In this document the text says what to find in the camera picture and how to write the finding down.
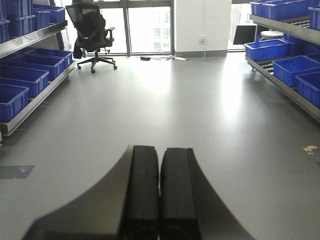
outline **stainless steel shelf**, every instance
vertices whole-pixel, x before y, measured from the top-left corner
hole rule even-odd
[[[10,136],[26,118],[68,77],[74,69],[73,62],[63,73],[53,80],[38,96],[33,98],[29,104],[22,109],[10,122],[0,122],[0,132],[3,136]]]
[[[68,22],[65,20],[63,22],[42,28],[37,31],[33,31],[26,35],[14,38],[9,41],[5,41],[0,44],[0,58],[3,58],[9,54],[12,54],[20,49],[28,47],[36,42],[39,42],[53,34],[59,33],[65,29]]]
[[[304,22],[305,20],[310,19],[309,16],[290,19],[287,21],[276,21],[260,16],[250,15],[250,19],[260,26],[287,33],[297,38],[320,45],[320,31],[298,25],[299,22]]]
[[[258,62],[253,61],[249,57],[245,57],[247,62],[258,72],[264,75],[267,79],[269,79],[272,83],[274,83],[278,88],[282,90],[284,94],[286,94],[291,100],[297,103],[301,108],[307,111],[314,119],[320,122],[320,109],[297,93],[293,88],[284,84],[277,77],[270,74],[265,68],[263,68]]]

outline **stool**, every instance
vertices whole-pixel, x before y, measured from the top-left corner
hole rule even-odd
[[[283,32],[280,31],[262,31],[261,38],[259,41],[271,40],[271,39],[282,39],[284,36]]]

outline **blue storage crate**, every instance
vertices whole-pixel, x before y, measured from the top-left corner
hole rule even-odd
[[[320,72],[296,76],[298,93],[320,108]]]
[[[309,54],[309,55],[307,55],[307,57],[320,62],[320,52],[314,53],[314,54]]]
[[[34,47],[27,46],[27,47],[25,47],[25,48],[22,48],[22,49],[20,49],[20,50],[16,51],[16,53],[19,53],[19,54],[26,54],[26,53],[28,53],[28,52],[30,52],[30,51],[32,51],[32,50],[34,50],[34,49],[35,49]]]
[[[34,29],[44,29],[50,26],[50,11],[33,9],[34,19]]]
[[[305,44],[303,42],[290,42],[285,40],[290,44],[290,56],[303,55],[305,52]]]
[[[319,5],[319,0],[277,0],[263,3],[266,18],[277,21],[309,16],[309,7]]]
[[[48,86],[48,80],[48,71],[0,65],[0,84],[29,88],[29,98],[38,96]]]
[[[34,9],[50,11],[50,23],[58,24],[66,20],[65,7],[33,4]]]
[[[309,7],[310,11],[310,28],[320,30],[320,6]]]
[[[277,59],[290,55],[290,44],[281,39],[256,41],[244,44],[245,54],[253,61]]]
[[[19,55],[20,55],[19,53],[11,53],[11,54],[9,54],[7,56],[4,56],[4,57],[0,58],[0,63],[1,62],[5,62],[5,63],[10,62],[11,59],[13,59],[13,58],[15,58],[15,57],[17,57]]]
[[[44,48],[35,48],[32,51],[29,51],[28,54],[31,55],[39,55],[39,56],[47,56],[47,57],[58,57],[64,59],[64,69],[69,67],[72,60],[72,51],[63,51],[63,50],[55,50],[55,49],[44,49]]]
[[[0,122],[10,122],[28,104],[27,87],[0,84]]]
[[[48,71],[49,81],[53,81],[64,71],[65,60],[57,57],[24,54],[13,58],[10,64],[16,67]]]
[[[318,71],[320,71],[320,62],[307,56],[295,56],[273,61],[273,75],[289,87],[297,86],[297,75]]]
[[[33,0],[6,0],[6,15],[8,19],[18,19],[32,15]]]
[[[256,15],[259,17],[266,17],[266,7],[263,5],[264,3],[270,3],[277,0],[258,0],[258,1],[252,1],[251,4],[251,12],[252,15]]]
[[[35,30],[35,15],[23,16],[20,18],[11,18],[9,23],[9,36],[21,37],[32,33]]]
[[[303,52],[305,55],[320,53],[320,46],[311,42],[304,42]]]
[[[0,44],[9,41],[9,20],[0,21]]]
[[[303,40],[301,38],[298,38],[296,36],[289,35],[289,34],[287,34],[285,32],[283,33],[283,39],[287,40],[287,41],[289,41],[291,43],[303,43],[303,42],[305,42],[305,40]]]
[[[0,0],[0,21],[7,19],[6,0]]]

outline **black mesh office chair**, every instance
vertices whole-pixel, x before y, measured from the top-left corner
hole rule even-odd
[[[112,57],[100,57],[98,52],[101,48],[111,47],[114,38],[112,31],[114,27],[105,29],[106,21],[100,14],[99,6],[96,4],[75,3],[66,6],[66,10],[71,18],[71,21],[77,31],[77,39],[74,48],[82,48],[87,52],[94,52],[91,59],[79,62],[78,69],[81,69],[80,64],[92,63],[91,73],[95,73],[94,67],[97,62],[105,62],[113,65],[113,69],[117,69],[116,61]]]

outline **electrical outlet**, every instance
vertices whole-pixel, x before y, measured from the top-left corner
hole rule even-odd
[[[201,36],[199,37],[199,43],[200,43],[201,45],[205,44],[205,43],[206,43],[206,36],[201,35]]]

